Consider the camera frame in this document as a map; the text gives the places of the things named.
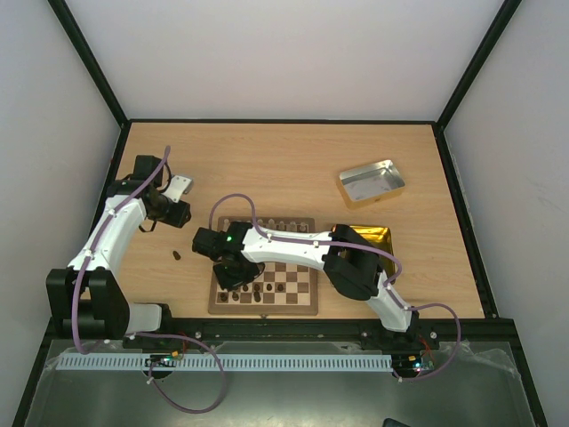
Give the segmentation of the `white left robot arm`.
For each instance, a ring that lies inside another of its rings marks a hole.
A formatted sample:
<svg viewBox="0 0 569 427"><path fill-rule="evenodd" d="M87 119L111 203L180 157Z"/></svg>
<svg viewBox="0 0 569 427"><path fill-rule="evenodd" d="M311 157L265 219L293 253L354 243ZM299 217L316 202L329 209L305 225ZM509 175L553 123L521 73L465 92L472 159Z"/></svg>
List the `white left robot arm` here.
<svg viewBox="0 0 569 427"><path fill-rule="evenodd" d="M67 267L49 272L45 284L54 328L72 339L78 353L160 328L165 305L128 302L116 276L144 222L180 229L190 221L190 205L182 198L192 185L189 177L172 173L167 156L138 155L132 172L108 186L83 248Z"/></svg>

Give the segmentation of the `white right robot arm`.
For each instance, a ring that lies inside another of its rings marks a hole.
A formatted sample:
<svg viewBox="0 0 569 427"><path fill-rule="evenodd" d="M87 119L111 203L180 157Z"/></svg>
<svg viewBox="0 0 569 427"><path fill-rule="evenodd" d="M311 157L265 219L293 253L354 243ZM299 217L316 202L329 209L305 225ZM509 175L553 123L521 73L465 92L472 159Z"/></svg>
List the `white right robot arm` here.
<svg viewBox="0 0 569 427"><path fill-rule="evenodd" d="M393 285L401 273L401 262L349 225L300 233L271 230L253 222L231 222L226 230L198 229L192 251L213 262L214 276L229 291L253 282L268 262L322 271L337 293L368 304L394 346L407 348L419 337L412 308Z"/></svg>

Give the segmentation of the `wooden chessboard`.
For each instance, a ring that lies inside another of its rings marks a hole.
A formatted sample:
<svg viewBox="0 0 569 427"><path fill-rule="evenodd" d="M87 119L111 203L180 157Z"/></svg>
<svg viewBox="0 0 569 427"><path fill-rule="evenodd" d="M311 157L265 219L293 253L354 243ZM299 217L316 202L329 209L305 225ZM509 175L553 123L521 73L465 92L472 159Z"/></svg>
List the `wooden chessboard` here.
<svg viewBox="0 0 569 427"><path fill-rule="evenodd" d="M273 291L266 291L266 284L273 285ZM253 299L253 285L259 284L261 301ZM276 290L277 284L284 284L284 291ZM315 316L318 313L317 271L306 266L283 262L267 262L263 273L252 283L247 284L249 292L220 288L216 278L212 278L208 313L220 316ZM218 300L218 293L226 293L227 300ZM239 294L233 301L231 295Z"/></svg>

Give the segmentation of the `gold tin tray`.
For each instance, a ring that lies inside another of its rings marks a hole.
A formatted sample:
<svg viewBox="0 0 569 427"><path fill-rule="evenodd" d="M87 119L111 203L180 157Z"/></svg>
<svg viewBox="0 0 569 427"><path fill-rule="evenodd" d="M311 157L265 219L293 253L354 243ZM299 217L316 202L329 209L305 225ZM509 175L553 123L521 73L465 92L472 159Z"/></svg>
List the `gold tin tray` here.
<svg viewBox="0 0 569 427"><path fill-rule="evenodd" d="M356 300L376 295L397 273L391 231L386 227L337 224L324 272L341 294Z"/></svg>

